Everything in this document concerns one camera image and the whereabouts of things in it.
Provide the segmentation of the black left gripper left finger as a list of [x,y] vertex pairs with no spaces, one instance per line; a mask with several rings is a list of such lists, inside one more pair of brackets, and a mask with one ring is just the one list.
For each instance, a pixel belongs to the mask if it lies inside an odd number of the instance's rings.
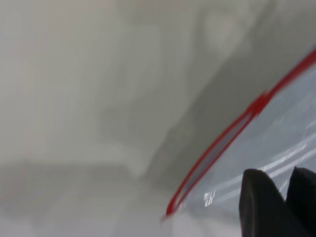
[[272,179],[261,170],[243,172],[239,219],[243,237],[305,236],[305,228],[285,204]]

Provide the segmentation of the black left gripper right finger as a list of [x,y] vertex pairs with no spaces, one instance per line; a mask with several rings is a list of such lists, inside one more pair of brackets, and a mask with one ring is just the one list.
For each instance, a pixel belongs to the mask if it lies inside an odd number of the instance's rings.
[[316,235],[316,174],[295,167],[290,177],[286,204],[307,232]]

